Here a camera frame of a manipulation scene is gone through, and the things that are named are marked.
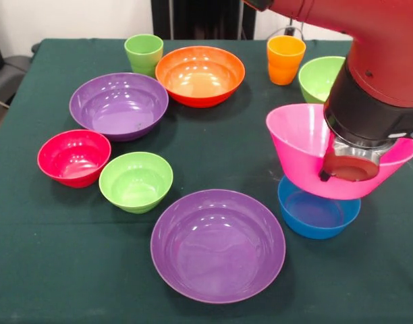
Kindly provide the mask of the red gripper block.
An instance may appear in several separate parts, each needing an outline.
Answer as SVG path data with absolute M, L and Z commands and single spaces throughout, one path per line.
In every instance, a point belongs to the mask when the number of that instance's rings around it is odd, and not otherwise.
M 373 179 L 379 172 L 381 156 L 378 152 L 360 148 L 329 149 L 323 157 L 323 169 L 319 172 L 322 182 L 338 178 L 349 182 Z

